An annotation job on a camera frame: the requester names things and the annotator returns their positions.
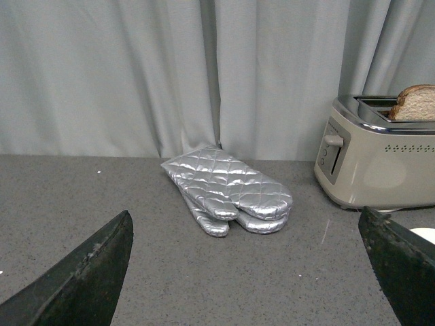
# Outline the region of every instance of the cream toaster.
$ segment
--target cream toaster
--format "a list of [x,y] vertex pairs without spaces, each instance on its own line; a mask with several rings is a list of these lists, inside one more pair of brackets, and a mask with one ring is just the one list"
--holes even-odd
[[387,118],[396,97],[339,96],[315,161],[315,176],[342,208],[435,204],[435,122]]

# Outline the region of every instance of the curtain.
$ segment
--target curtain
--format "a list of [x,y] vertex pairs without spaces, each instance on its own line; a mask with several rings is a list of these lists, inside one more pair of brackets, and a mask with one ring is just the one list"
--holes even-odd
[[435,84],[435,1],[0,0],[0,153],[314,160],[338,94]]

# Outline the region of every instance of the toaster lever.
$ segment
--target toaster lever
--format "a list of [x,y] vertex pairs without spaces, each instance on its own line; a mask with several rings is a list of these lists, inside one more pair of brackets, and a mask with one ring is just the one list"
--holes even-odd
[[324,137],[325,143],[327,143],[330,146],[337,146],[337,147],[343,147],[344,140],[337,134],[326,134]]

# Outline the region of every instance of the oven mitt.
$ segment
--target oven mitt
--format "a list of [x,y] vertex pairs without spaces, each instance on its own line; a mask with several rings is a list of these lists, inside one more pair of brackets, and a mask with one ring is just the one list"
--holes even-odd
[[[203,209],[197,207],[185,194],[183,194],[181,190],[180,192],[196,222],[199,224],[199,226],[201,226],[205,233],[217,238],[221,238],[228,234],[230,226],[228,225],[227,221],[222,221],[220,219],[211,217]],[[265,221],[262,219],[257,219],[243,211],[239,211],[239,214],[239,217],[237,217],[235,221],[247,231],[257,234],[270,234],[273,232],[278,232],[283,228],[288,220],[288,216],[275,221]]]
[[285,186],[213,145],[162,167],[196,207],[215,219],[236,219],[241,209],[261,220],[279,220],[288,217],[293,203]]

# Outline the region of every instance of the toast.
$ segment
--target toast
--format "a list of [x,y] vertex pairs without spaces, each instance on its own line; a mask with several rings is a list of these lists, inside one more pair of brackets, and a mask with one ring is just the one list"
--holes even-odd
[[397,105],[389,111],[390,120],[435,121],[435,85],[415,85],[404,89]]

